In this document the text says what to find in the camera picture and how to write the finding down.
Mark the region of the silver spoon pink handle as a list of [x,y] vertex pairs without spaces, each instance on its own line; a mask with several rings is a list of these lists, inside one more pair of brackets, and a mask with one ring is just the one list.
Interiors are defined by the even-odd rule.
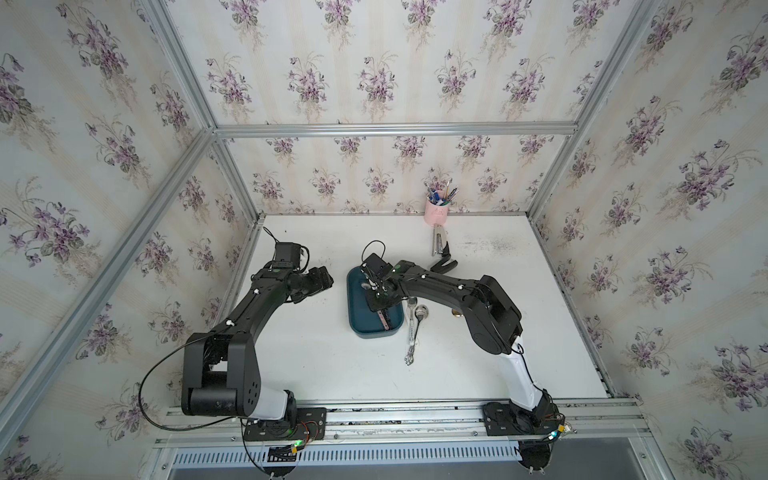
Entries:
[[386,310],[378,310],[377,315],[382,323],[382,326],[385,331],[389,331],[391,329],[391,324],[389,321],[389,316]]

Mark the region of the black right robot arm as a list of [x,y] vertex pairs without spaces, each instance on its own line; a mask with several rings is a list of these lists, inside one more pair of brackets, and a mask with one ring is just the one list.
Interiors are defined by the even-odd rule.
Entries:
[[550,397],[526,363],[522,313],[494,277],[460,279],[406,260],[391,265],[376,254],[362,261],[361,270],[370,285],[365,296],[372,311],[415,297],[459,312],[472,341],[502,359],[510,402],[530,416],[546,415]]

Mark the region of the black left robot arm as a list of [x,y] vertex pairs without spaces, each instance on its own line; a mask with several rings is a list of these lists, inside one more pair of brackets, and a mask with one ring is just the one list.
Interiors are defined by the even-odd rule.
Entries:
[[333,286],[326,267],[302,273],[263,268],[221,323],[193,334],[183,349],[181,409],[187,416],[280,421],[289,392],[263,385],[255,344],[273,313]]

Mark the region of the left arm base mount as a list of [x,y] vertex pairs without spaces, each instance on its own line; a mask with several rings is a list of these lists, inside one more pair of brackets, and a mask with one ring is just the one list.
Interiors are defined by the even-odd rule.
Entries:
[[325,436],[328,410],[323,407],[289,409],[281,420],[248,419],[244,427],[247,442],[316,441]]

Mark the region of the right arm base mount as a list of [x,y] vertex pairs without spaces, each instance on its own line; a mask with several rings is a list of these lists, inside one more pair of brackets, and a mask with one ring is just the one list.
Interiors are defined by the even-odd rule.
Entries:
[[489,402],[482,414],[488,436],[540,436],[553,441],[565,431],[565,416],[547,393],[532,410],[512,401]]

